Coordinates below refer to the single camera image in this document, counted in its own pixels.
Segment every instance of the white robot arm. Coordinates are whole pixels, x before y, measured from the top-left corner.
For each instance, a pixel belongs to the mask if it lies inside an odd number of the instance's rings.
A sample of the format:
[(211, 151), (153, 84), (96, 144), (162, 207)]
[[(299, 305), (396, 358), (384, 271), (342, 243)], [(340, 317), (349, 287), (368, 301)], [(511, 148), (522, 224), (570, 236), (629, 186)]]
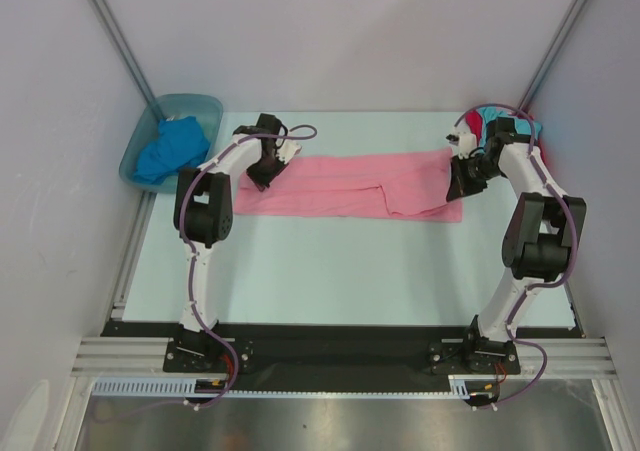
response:
[[(460, 153), (451, 160), (448, 201), (478, 194), (487, 187), (487, 181), (498, 176), (509, 180), (518, 197), (502, 244), (504, 274), (488, 305), (467, 328), (463, 344), (456, 351), (457, 363), (453, 368), (450, 362), (444, 363), (440, 359), (442, 349), (432, 353), (436, 374), (459, 370), (458, 364), (468, 371), (471, 362), (475, 365), (471, 371), (488, 374), (496, 364), (514, 365), (517, 355), (513, 340), (518, 324), (538, 293), (553, 287), (547, 283), (556, 281), (575, 260), (586, 204), (582, 198), (568, 196), (555, 183), (542, 162), (540, 149), (530, 142), (530, 136), (516, 132), (512, 118), (488, 123), (486, 144), (476, 154), (469, 151), (475, 139), (468, 133), (465, 139), (457, 135), (448, 138), (461, 144)], [(550, 225), (550, 231), (543, 228), (544, 224)]]
[[(246, 172), (260, 190), (266, 189), (299, 152), (300, 145), (293, 139), (279, 139), (282, 129), (288, 133), (275, 116), (261, 114), (255, 126), (240, 126), (224, 151), (198, 168), (180, 172), (174, 210), (174, 224), (178, 230), (181, 229), (180, 215), (185, 197), (189, 195), (183, 223), (185, 236), (182, 236), (183, 239), (186, 237), (190, 273), (189, 293), (180, 320), (185, 330), (199, 333), (203, 325), (211, 329), (218, 322), (215, 300), (209, 292), (213, 279), (210, 263), (233, 224), (234, 186)], [(189, 193), (189, 188), (204, 170), (207, 171)], [(193, 305), (199, 316), (194, 314)]]

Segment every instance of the blue cloth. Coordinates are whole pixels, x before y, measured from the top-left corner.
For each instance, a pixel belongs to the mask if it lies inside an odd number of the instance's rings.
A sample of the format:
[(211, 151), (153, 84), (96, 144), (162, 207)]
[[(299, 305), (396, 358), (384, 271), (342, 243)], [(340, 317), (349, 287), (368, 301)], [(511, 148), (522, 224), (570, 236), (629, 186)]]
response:
[(139, 183), (161, 184), (180, 168), (202, 164), (211, 146), (193, 116), (160, 121), (158, 134), (138, 156), (133, 179)]
[[(496, 118), (515, 118), (516, 132), (518, 134), (528, 134), (529, 136), (531, 136), (531, 126), (529, 126), (529, 122), (526, 119), (513, 116), (510, 111), (502, 108), (496, 108), (494, 106), (480, 108), (477, 111), (478, 114), (482, 116), (482, 139), (478, 143), (478, 146), (483, 147), (485, 145), (487, 141), (487, 123), (493, 121)], [(534, 121), (533, 124), (536, 129), (536, 139), (538, 139), (538, 135), (542, 130), (542, 125), (537, 121)]]

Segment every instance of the teal plastic bin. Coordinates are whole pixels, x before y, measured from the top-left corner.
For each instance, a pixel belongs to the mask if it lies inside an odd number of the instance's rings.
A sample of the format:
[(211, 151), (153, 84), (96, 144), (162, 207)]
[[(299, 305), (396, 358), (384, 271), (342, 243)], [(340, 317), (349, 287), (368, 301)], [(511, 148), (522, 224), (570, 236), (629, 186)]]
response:
[(162, 184), (138, 183), (133, 180), (140, 151), (151, 141), (158, 139), (158, 122), (152, 111), (154, 106), (162, 111), (165, 118), (195, 116), (205, 137), (211, 143), (210, 156), (220, 129), (222, 104), (216, 98), (204, 94), (165, 94), (147, 106), (140, 116), (120, 162), (120, 177), (125, 183), (139, 189), (154, 193), (175, 193), (178, 186), (177, 175), (167, 177)]

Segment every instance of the pink cloth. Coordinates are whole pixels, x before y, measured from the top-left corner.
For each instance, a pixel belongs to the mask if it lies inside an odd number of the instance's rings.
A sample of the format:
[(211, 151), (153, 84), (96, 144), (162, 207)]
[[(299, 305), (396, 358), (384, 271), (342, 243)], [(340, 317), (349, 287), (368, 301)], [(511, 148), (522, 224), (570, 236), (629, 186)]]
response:
[(354, 216), (459, 222), (462, 200), (446, 202), (451, 148), (404, 154), (295, 158), (271, 187), (243, 175), (238, 214)]

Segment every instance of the white table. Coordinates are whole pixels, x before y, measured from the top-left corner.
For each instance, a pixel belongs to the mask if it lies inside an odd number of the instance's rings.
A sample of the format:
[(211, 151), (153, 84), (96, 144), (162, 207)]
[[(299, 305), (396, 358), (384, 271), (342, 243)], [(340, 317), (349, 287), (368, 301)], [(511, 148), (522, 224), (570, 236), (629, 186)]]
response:
[[(310, 123), (302, 155), (351, 156), (446, 146), (456, 113), (274, 113)], [(217, 149), (258, 113), (226, 113)], [(223, 322), (467, 325), (503, 272), (501, 243), (516, 203), (506, 179), (466, 198), (462, 223), (235, 216), (216, 263)], [(178, 321), (186, 257), (174, 196), (158, 195), (132, 281), (125, 321)], [(523, 324), (573, 327), (563, 288), (544, 291)]]

